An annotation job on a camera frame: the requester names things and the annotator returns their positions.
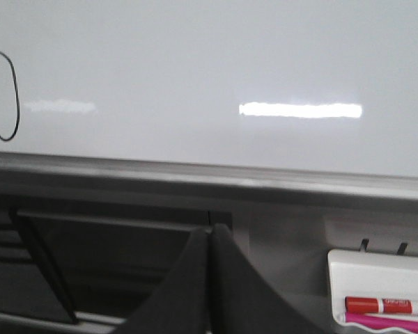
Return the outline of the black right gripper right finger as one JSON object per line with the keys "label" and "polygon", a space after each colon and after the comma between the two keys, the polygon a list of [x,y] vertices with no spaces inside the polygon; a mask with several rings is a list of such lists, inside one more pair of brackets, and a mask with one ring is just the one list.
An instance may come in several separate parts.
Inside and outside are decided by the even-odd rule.
{"label": "black right gripper right finger", "polygon": [[264,280],[229,228],[213,227],[208,249],[208,304],[213,333],[324,333]]}

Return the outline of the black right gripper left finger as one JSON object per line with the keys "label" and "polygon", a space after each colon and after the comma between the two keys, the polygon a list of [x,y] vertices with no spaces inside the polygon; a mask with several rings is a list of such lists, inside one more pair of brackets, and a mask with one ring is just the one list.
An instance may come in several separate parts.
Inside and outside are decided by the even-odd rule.
{"label": "black right gripper left finger", "polygon": [[208,234],[195,230],[166,278],[121,324],[121,332],[205,333],[207,268]]}

